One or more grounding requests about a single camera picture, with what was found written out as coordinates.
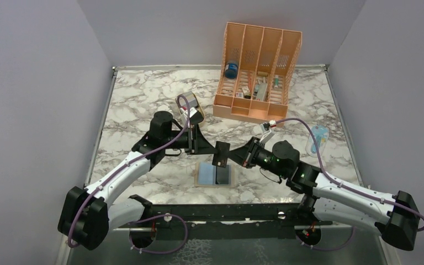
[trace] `beige tray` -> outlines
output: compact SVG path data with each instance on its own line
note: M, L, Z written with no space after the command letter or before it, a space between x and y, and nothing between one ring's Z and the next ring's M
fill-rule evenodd
M288 92L301 48L299 31L266 28L239 23L227 23L222 53L222 72L214 99L214 116L262 123L283 119L288 110ZM226 62L238 61L236 79L224 77ZM242 87L257 83L256 73L268 73L265 102L235 97ZM274 89L274 76L278 88Z

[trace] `gray wall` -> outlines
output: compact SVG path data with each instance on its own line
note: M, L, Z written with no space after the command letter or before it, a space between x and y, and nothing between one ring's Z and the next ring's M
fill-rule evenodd
M113 65L221 64L227 21L303 32L299 64L330 63L365 0L78 0Z
M330 66L363 180L424 214L424 1L367 0ZM403 264L424 264L424 232Z
M0 1L0 264L52 264L111 64L75 0Z

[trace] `table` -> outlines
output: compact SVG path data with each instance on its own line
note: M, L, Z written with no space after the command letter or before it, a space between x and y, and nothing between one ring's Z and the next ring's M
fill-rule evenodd
M214 94L220 70L119 71L116 77L102 138L97 151L91 183L101 179L125 158L135 142L149 130L153 114L166 110L179 119L174 99L193 91L205 112L201 131L206 139L226 141L231 148L245 144L255 136L256 124L217 118L212 115ZM358 184L342 124L323 69L296 69L289 93L288 117L298 117L310 126L319 124L330 131L322 154L324 166L336 177ZM295 121L276 128L274 137L266 144L271 150L278 141L287 140L300 151L301 160L319 166L317 159L305 151L308 132ZM235 166L235 188L194 186L193 171L199 161L212 161L212 155L165 157L151 172L136 180L117 200L138 194L157 204L212 203L291 203L300 202L302 195L264 178L258 168ZM268 177L277 176L267 172Z

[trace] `white marble surface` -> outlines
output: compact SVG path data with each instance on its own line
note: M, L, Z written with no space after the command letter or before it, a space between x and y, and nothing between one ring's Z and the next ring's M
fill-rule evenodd
M201 127L204 136L227 141L231 148L242 146L253 135L251 123L212 116L212 103L218 86L220 70L120 71L116 78L103 135L97 153L91 182L115 167L131 147L149 129L154 112L167 110L178 119L174 98L192 90L206 113ZM319 124L330 130L330 138L322 154L325 168L335 176L358 184L355 168L346 143L342 125L323 70L295 70L290 90L288 117L305 120L310 126ZM277 141L287 140L301 153L301 160L318 166L317 159L305 151L308 132L297 122L276 128L275 136L266 145L271 149ZM147 175L136 180L119 198L138 194L153 203L276 203L299 202L302 195L290 188L270 182L258 168L235 167L235 188L196 188L193 170L199 161L212 161L212 155L165 157ZM266 172L269 177L276 176Z

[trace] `purple cable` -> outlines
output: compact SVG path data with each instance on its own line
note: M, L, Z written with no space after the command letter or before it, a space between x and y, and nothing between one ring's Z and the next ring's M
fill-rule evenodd
M71 224L71 228L69 229L69 233L67 234L67 245L70 248L74 248L74 247L78 247L79 244L78 243L72 243L72 235L74 234L74 229L76 228L76 224L83 212L83 209L85 208L85 206L87 206L88 202L90 201L90 199L93 198L93 196L95 196L95 194L97 192L100 191L99 187L101 186L102 188L106 186L107 183L109 183L114 177L116 177L117 174L119 174L119 172L121 172L122 170L124 170L125 168L129 167L132 163L141 160L142 158L149 156L155 152L158 152L162 149L167 148L169 145L171 145L172 143L174 143L176 140L178 140L178 138L183 135L183 133L186 131L186 128L189 127L189 116L191 114L191 110L189 109L189 102L188 99L183 96L183 95L179 95L176 98L176 101L179 102L179 99L182 98L184 99L184 101L186 102L186 107L188 109L188 116L186 117L186 123L185 126L181 129L181 131L179 132L178 135L176 135L171 141L169 141L168 143L164 144L163 146L160 146L157 149L154 149L150 152L147 152L141 156L136 157L135 159L128 161L126 164L123 164L120 168L118 168L115 172L113 172L113 174L111 174L111 176L109 176L102 184L100 184L95 190L93 190L93 192L91 194L88 195L87 199L84 200L84 202L82 203L81 207L79 208L79 210L76 213L76 216L74 217L74 220L72 221Z
M350 234L350 237L348 238L347 241L345 241L344 244L335 247L335 248L321 248L321 247L315 247L315 246L310 246L307 243L303 243L302 245L305 247L310 247L312 250L317 250L317 251L336 251L336 250L341 250L344 247L348 246L348 244L350 244L350 242L352 242L353 238L355 235L355 227L352 226L352 233Z
M314 136L314 134L313 134L313 132L311 131L311 129L310 129L310 127L308 126L308 124L306 124L306 122L304 122L303 120L301 120L301 119L299 119L299 118L285 118L285 119L282 119L282 120L278 120L278 121L276 121L275 123L283 123L283 122L285 122L285 121L288 121L288 120L296 120L296 121L299 121L300 123L302 123L303 125L305 125L305 127L306 127L306 129L308 129L308 132L310 133L310 135L311 135L311 138L313 139L313 142L317 142L316 141L316 137ZM372 196L372 195L370 195L370 194L366 194L365 192L361 192L361 191L359 191L359 190L356 190L356 189L353 189L353 188L351 188L351 187L348 187L348 186L345 186L345 185L343 185L341 182L338 182L338 181L336 181L335 179L332 179L331 178L331 176L329 176L329 174L327 174L327 172L326 172L326 170L324 169L324 166L322 165L322 159L321 159L321 154L319 154L319 146L318 145L315 145L315 148L316 148L316 154L317 154L317 159L318 159L318 161L319 161L319 166L320 166L320 168L321 168L321 172L322 172L322 174L329 180L329 181L332 181L332 182L334 182L336 185L338 185L338 186L340 186L340 187L342 187L342 188L344 188L344 189L346 189L346 190L350 190L351 192L353 192L353 193L356 193L356 194L358 194L358 195L361 195L361 196L363 196L363 197L366 197L366 198L368 198L368 199L371 199L371 200L376 200L376 201L378 201L378 202L381 202L381 199L379 199L378 197L375 197L375 196ZM387 204L390 204L390 205L393 205L393 206L395 206L395 207L399 207L399 208L401 208L401 209L404 209L404 210L406 210L406 211L408 211L409 213L412 213L412 214L414 214L414 215L416 215L416 216L418 216L418 217L420 217L422 220L423 220L423 222L424 222L424 216L421 214L421 213L419 213L418 211L415 211L415 210L412 210L412 209L410 209L409 207L407 207L407 206L404 206L404 205L402 205L402 204L400 204L400 203L397 203L397 202L391 202L390 200L385 200L384 201L384 203L387 203ZM423 231L424 230L424 226L423 227L421 227L421 228L419 228L419 229L417 229L418 231Z
M184 221L183 218L181 218L180 216L176 215L176 214L162 214L162 215L156 215L147 219L143 219L143 220L139 220L137 222L134 222L135 224L140 224L143 222L148 222L150 220L154 220L154 219L158 219L158 218L162 218L165 216L171 216L171 217L175 217L178 218L184 225L184 239L183 242L181 242L181 244L179 244L179 246L177 246L176 248L169 250L169 251L152 251L152 250L145 250L143 248L137 248L136 246L134 246L133 244L133 239L131 237L131 235L129 235L129 242L131 243L132 248L139 250L140 252L146 252L146 253L151 253L151 254L171 254L173 252L176 252L178 250L180 250L185 244L186 241L188 241L188 225L186 224L186 222Z

